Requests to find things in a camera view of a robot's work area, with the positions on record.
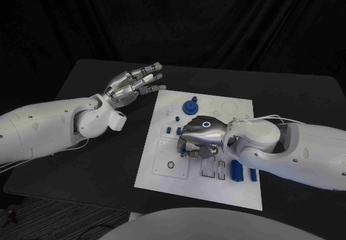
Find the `robotic hand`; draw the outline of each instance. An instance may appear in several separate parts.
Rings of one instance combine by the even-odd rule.
[[[283,142],[284,152],[273,153]],[[186,151],[186,144],[199,150]],[[180,156],[211,158],[219,153],[260,169],[322,189],[346,191],[346,131],[304,123],[275,125],[264,119],[198,116],[182,129]]]
[[[117,75],[101,94],[23,106],[0,116],[0,165],[45,157],[98,137],[110,127],[120,131],[127,121],[117,111],[138,95],[164,90],[146,86],[163,75],[160,63]]]

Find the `black table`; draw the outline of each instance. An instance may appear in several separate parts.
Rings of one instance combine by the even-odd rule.
[[[101,93],[110,79],[146,64],[79,60],[56,100]],[[254,115],[278,114],[310,124],[346,130],[346,98],[327,76],[164,66],[169,90],[251,99]],[[4,185],[10,194],[72,201],[150,213],[180,207],[221,208],[257,214],[329,238],[345,234],[346,193],[317,189],[262,172],[262,211],[134,188],[157,93],[120,109],[121,132],[89,140],[88,147],[56,153],[19,166]]]

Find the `white board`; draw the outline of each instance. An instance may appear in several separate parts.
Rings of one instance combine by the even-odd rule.
[[[195,115],[187,115],[183,104],[193,96],[198,98],[199,110]],[[234,159],[224,155],[222,150],[215,159],[205,160],[180,157],[177,153],[177,127],[182,128],[199,115],[212,116],[225,124],[234,117],[252,118],[252,101],[189,92],[159,91],[134,187],[261,211],[258,170],[257,182],[252,182],[249,169],[242,166],[244,181],[235,182],[231,177]],[[198,149],[192,144],[186,148]]]

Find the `black cable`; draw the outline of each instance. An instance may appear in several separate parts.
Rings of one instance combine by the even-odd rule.
[[[81,237],[84,236],[85,233],[88,233],[92,229],[98,228],[98,227],[104,227],[104,228],[110,228],[110,229],[114,229],[114,227],[111,225],[105,225],[105,224],[100,224],[100,225],[95,225],[95,226],[91,226],[79,235],[78,239],[81,239]]]

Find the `white robotic arm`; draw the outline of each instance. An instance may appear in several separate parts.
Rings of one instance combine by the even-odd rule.
[[[278,141],[284,152],[273,153]],[[186,151],[187,142],[199,150]],[[235,119],[226,125],[213,117],[198,116],[183,127],[177,152],[205,159],[218,154],[218,148],[251,169],[317,188],[346,191],[343,130],[303,123],[277,126],[264,119]]]
[[[125,71],[101,94],[23,106],[0,116],[0,164],[45,157],[123,129],[127,117],[115,109],[166,86],[146,86],[163,77],[160,63]]]

